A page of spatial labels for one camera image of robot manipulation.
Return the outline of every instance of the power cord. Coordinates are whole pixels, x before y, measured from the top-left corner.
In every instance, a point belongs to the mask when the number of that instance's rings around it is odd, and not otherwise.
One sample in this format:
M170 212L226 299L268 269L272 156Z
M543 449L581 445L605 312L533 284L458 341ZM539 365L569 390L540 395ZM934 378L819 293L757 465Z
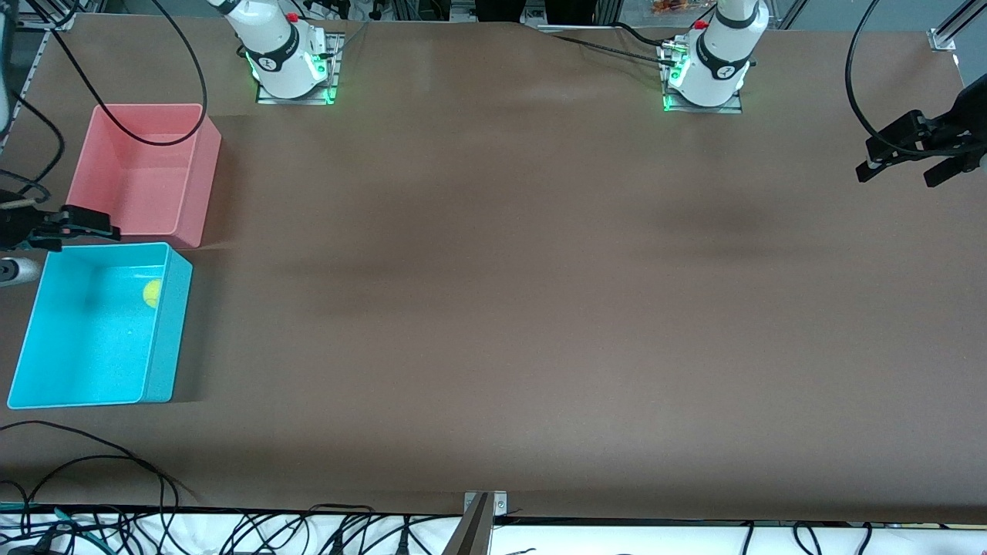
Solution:
M51 192L44 185L38 183L38 181L33 179L28 179L21 174L15 174L10 170L0 169L0 176L5 178L10 178L16 182L23 184L24 186L18 192L18 195L23 196L25 193L34 189L40 194L40 197L29 198L26 200L11 200L9 202L4 202L0 204L0 209L12 209L20 208L24 206L31 206L32 204L41 204L42 202L47 202L51 198Z
M662 40L649 39L649 38L645 37L644 35L638 33L638 30L637 29L631 27L630 25L628 25L626 23L622 23L622 22L619 22L619 21L613 22L612 24L610 24L610 27L613 27L615 29L623 29L624 31L630 33L631 34L631 37L634 37L635 39L639 40L640 42L643 42L645 44L649 44L651 46L661 46L661 44L663 42L665 42L666 40L672 40L672 39L674 39L674 37L669 37L668 39L662 39Z
M414 526L415 524L421 524L422 522L428 522L430 520L437 520L439 518L451 518L451 517L452 516L448 516L448 515L425 516L425 517L419 518L418 520L412 520L412 521L410 521L408 523L408 526ZM366 548L363 548L361 546L360 547L360 550L356 552L356 555L366 555L367 553L370 552L370 550L372 550L374 547L376 547L377 545L379 545L380 542L382 542L385 539L391 537L392 535L400 532L403 529L405 529L405 526L402 524L401 526L398 526L397 528L394 528L393 530L391 530L391 531L385 533L384 535L380 536L375 541L373 541L369 545L367 545Z
M801 542L801 538L798 537L798 529L802 527L808 530L808 535L809 537L812 538L812 543L815 545L814 553L809 551L808 548L805 547L805 544ZM805 555L822 555L822 548L819 547L819 538L815 537L815 532L812 530L812 526L809 526L805 522L798 521L795 523L794 526L792 526L792 536L796 539L796 543L798 544L798 547L802 550L803 553L805 553Z
M85 437L85 438L90 439L92 441L95 441L97 443L100 443L102 445L105 445L105 446L107 446L107 447L109 447L109 448L111 448L111 449L113 449L113 450L115 450L115 451L117 451L117 452L120 453L119 455L89 455L89 456L84 456L84 457L78 457L78 458L75 458L75 459L72 459L72 460L66 462L65 464L62 464L61 466L55 468L51 472L48 472L48 474L45 475L40 481L38 481L38 483L35 485L35 487L27 495L27 498L25 499L25 512L26 513L28 513L31 510L30 504L34 502L35 497L38 495L38 492L41 490L41 488L49 480L51 480L59 472L64 471L66 468L69 468L69 467L71 467L71 466L73 466L75 464L78 464L80 462L89 461L89 460L97 460L97 459L105 459L105 460L128 460L128 461L133 462L137 466L141 467L142 469L144 469L144 470L150 472L151 474L153 474L155 477L157 477L158 482L160 484L159 493L158 493L158 512L155 514L155 515L157 515L161 519L161 525L162 525L162 536L161 536L161 540L159 541L159 543L157 545L158 553L161 553L161 550L164 547L164 543L165 543L165 540L166 539L170 539L172 541L172 543L175 543L176 545L178 545L178 542L175 541L175 538L171 535L171 531L170 531L171 525L172 525L172 523L175 520L175 515L177 513L177 510L181 506L180 505L179 490L178 490L178 486L176 485L176 481L175 481L174 478L172 478L168 474L162 472L160 469L158 469L156 466L154 466L153 464L151 464L147 460L138 457L137 455L135 455L133 452L131 452L130 450L126 449L125 447L123 447L121 445L118 445L116 443L113 443L112 441L108 441L106 439L103 439L103 438L101 438L99 436L95 436L93 434L89 434L88 432L83 432L82 430L79 430L79 429L76 429L76 428L72 428L70 426L63 426L63 425L60 425L60 424L56 424L56 423L48 422L48 421L44 421L44 420L25 420L25 421L20 421L20 422L15 422L15 423L12 423L12 424L8 424L8 425L5 425L5 426L0 426L0 433L7 432L7 431L12 430L14 428L19 428L19 427L23 427L23 426L43 426L43 427L52 428L52 429L55 429L55 430L60 430L60 431L63 431L63 432L68 432L68 433L74 434L76 436L82 436L82 437ZM171 509L172 509L171 515L167 518L167 520L165 519L165 491L166 491L165 486L166 485L171 490L171 494L172 494L172 496L173 496L173 498L175 500L174 505L171 507ZM87 539L88 541L92 542L92 539L93 538L86 537L86 536L83 536L83 537L85 539Z
M110 121L112 121L114 125L116 125L121 131L126 133L126 135L129 136L130 138L138 142L141 142L143 144L148 144L151 146L172 146L188 140L193 135L195 135L195 132L198 131L200 127L202 127L202 122L205 120L205 111L208 104L208 92L206 91L206 87L205 87L205 76L202 74L202 66L198 62L198 57L195 55L195 51L192 49L191 44L189 43L189 39L185 36L185 33L182 32L182 29L178 26L178 24L175 23L175 20L172 19L171 14L169 14L165 10L165 8L161 5L161 3L158 0L151 0L151 3L154 4L155 8L157 8L159 12L161 12L161 15L165 16L165 19L168 20L168 23L172 26L172 28L178 34L179 39L181 39L182 43L185 45L186 50L189 52L189 56L191 56L192 64L194 64L195 66L195 73L198 76L198 83L200 88L202 89L202 111L198 115L198 121L195 122L195 125L192 126L192 129L188 133L174 140L168 140L168 141L148 140L137 135L136 133L128 129L125 125L123 125L123 123L121 123L120 120L117 119L116 116L107 107L107 104L103 101L103 98L96 91L96 88L93 87L93 84L89 81L89 77L86 75L86 72L79 65L79 62L75 59L75 55L72 54L72 50L69 49L68 44L65 43L65 40L61 37L58 31L52 31L51 34L55 37L55 40L58 42L58 45L61 46L62 50L64 50L65 56L68 57L69 63L72 64L72 67L75 69L76 73L78 73L79 77L82 78L82 82L83 84L86 85L86 88L89 89L89 93L93 95L93 98L96 99L96 103L100 105L100 108L103 109L103 111L107 114L107 117L110 118Z
M35 117L40 119L42 123L44 123L49 129L51 129L51 132L54 133L55 135L55 139L58 141L58 150L55 151L55 155L51 158L51 161L48 162L46 166L44 166L44 169L41 170L40 173L38 173L38 176L35 177L34 179L34 181L39 182L42 179L44 179L44 176L48 175L48 172L50 172L51 169L55 167L55 164L57 164L58 161L61 160L62 154L65 152L65 137L62 136L61 131L54 123L51 122L50 119L46 118L44 114L42 114L30 102L22 98L21 95L17 93L17 91L11 89L10 94L13 95L14 98L17 99L17 101L20 102L25 108L27 108L28 112L34 114ZM26 192L27 192L26 190L21 190L18 194L23 195Z
M854 116L857 117L857 121L861 123L861 125L864 127L864 129L867 130L867 133L869 133L871 137L877 139L884 145L895 149L897 152L901 154L907 154L910 156L922 156L926 158L931 156L955 156L957 154L965 154L967 152L973 152L983 148L982 145L976 145L976 144L968 144L966 146L960 146L958 148L951 148L946 150L914 150L909 148L903 148L900 145L894 144L891 141L887 140L883 135L880 134L880 131L878 131L873 125L871 125L871 122L868 121L867 117L864 116L864 112L861 110L860 105L857 103L857 95L854 93L854 84L853 84L854 55L857 53L857 45L860 42L861 31L864 30L864 26L867 24L867 21L871 18L871 14L873 13L874 8L877 7L878 3L880 3L880 0L871 0L871 4L864 12L864 16L861 18L860 23L857 24L857 29L854 31L853 38L850 39L850 48L847 50L847 62L846 65L844 66L844 71L843 71L843 82L847 89L847 100L850 102L850 110L854 112Z
M871 535L873 534L871 523L864 522L864 528L867 529L867 533L864 534L864 541L862 541L860 547L857 548L857 555L864 555L864 550L867 549L868 544L871 543Z
M401 539L398 540L398 549L394 555L412 555L408 550L408 534L412 531L412 518L405 516L405 525L401 528Z
M628 52L626 50L621 50L619 48L611 48L610 46L604 46L603 44L597 44L596 42L588 42L586 40L573 39L572 37L562 37L560 35L553 35L553 37L555 37L556 39L559 39L559 40L564 40L566 42L573 42L575 44L582 44L583 46L588 46L590 48L595 48L597 50L603 50L604 52L611 52L611 53L614 53L614 54L619 54L619 55L622 55L622 56L627 56L629 58L635 58L635 59L640 59L640 60L648 61L648 62L651 62L651 63L656 63L658 65L669 65L669 66L670 65L675 65L675 62L673 62L672 60L658 59L658 58L652 57L652 56L645 56L645 55L637 54L637 53L634 53L634 52Z
M747 522L747 535L743 538L743 547L740 549L740 555L747 555L747 550L750 548L750 540L754 537L754 521L750 520Z

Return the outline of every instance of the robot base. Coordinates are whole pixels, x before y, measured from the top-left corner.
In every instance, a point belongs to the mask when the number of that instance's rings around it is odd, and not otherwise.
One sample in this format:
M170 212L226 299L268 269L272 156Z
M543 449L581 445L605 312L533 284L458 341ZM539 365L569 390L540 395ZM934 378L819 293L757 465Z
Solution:
M282 104L293 106L326 106L336 103L336 90L340 84L340 70L342 68L342 45L345 38L344 33L326 33L326 41L322 52L336 52L337 54L325 60L317 61L324 64L328 77L322 83L315 86L308 94L294 99L282 99L273 96L260 83L257 87L258 104Z
M675 37L675 41L666 42L656 48L659 59L670 59L676 64L681 64L683 51L681 44L686 42L684 35ZM707 107L698 106L687 100L675 88L669 85L672 73L678 70L680 65L661 66L661 93L662 105L666 112L693 112L698 114L741 114L740 92L734 92L730 100L719 106Z

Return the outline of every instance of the metal mounting plate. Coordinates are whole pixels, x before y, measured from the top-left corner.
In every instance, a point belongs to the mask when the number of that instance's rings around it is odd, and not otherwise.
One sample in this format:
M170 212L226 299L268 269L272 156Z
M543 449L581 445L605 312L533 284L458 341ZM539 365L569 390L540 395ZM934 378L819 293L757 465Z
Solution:
M296 99L280 99L272 96L264 87L258 84L257 103L277 104L287 106L325 106L336 103L336 89L340 85L340 70L342 69L342 45L344 33L326 33L326 52L337 52L333 57L323 60L326 64L328 77L318 84L307 95Z
M676 37L676 40L680 38L683 41L685 39L684 36L680 36ZM655 50L658 53L659 59L675 59L670 49L657 46ZM692 112L697 114L741 114L743 112L742 106L740 106L740 91L735 91L733 96L730 97L730 100L720 106L698 106L687 101L682 96L682 93L668 85L671 72L671 67L667 65L661 66L661 101L666 112Z
M470 507L470 503L473 499L477 497L477 494L483 492L466 492L466 497L463 500L463 512ZM493 492L493 515L494 516L504 516L507 514L507 492Z
M935 29L929 29L929 31L926 33L926 35L929 37L929 46L932 48L932 50L936 52L949 52L951 50L956 50L956 43L952 40L950 40L946 44L939 44L939 42L936 40L936 36L937 36L936 31L937 30Z

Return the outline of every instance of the metal bracket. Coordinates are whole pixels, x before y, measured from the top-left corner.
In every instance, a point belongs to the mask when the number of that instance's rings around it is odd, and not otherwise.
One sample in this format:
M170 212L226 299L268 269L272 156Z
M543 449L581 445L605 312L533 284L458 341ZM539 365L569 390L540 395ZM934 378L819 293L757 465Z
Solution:
M946 43L939 42L939 34L935 29L929 29L926 33L929 36L929 47L936 52L949 52L956 50L956 42L952 39L946 41Z
M502 496L501 501L497 500L498 495ZM466 496L466 511L456 524L456 529L453 530L449 543L442 550L442 555L490 555L494 509L501 503L503 508L507 509L507 494L469 492Z
M466 492L466 496L463 498L463 512L470 508L470 504L479 494L483 492ZM493 515L494 516L504 516L507 514L507 492L491 492L493 493Z
M965 0L938 27L929 30L929 46L940 52L956 50L953 39L985 11L987 0Z

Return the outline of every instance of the metal rod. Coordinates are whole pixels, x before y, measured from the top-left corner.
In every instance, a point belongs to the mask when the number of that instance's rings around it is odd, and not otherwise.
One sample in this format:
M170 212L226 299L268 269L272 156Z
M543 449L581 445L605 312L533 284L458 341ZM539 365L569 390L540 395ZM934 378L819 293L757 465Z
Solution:
M488 555L494 529L494 492L477 492L442 555Z
M931 31L931 41L935 49L952 49L949 44L977 17L987 11L987 0L964 0L956 11L949 14L938 27Z
M801 14L802 9L805 8L805 4L808 4L808 0L796 0L796 2L792 4L792 7L789 8L788 13L785 14L785 17L782 18L782 23L778 25L778 29L783 31L791 29L792 24L796 22L796 19Z

